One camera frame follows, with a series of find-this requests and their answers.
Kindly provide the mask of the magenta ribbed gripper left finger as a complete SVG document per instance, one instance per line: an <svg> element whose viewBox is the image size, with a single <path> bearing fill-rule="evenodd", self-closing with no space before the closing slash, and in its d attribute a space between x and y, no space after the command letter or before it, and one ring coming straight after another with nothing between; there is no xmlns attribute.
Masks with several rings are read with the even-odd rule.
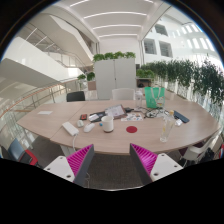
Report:
<svg viewBox="0 0 224 224"><path fill-rule="evenodd" d="M76 185L83 186L93 156L94 145L91 144L67 157L58 156L44 170Z"/></svg>

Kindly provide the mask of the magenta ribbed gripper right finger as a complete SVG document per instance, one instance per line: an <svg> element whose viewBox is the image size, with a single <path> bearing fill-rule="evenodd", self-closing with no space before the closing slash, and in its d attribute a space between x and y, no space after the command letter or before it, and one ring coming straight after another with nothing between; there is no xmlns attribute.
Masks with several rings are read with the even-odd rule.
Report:
<svg viewBox="0 0 224 224"><path fill-rule="evenodd" d="M144 185L182 169L167 154L155 154L133 143L130 144L130 155Z"/></svg>

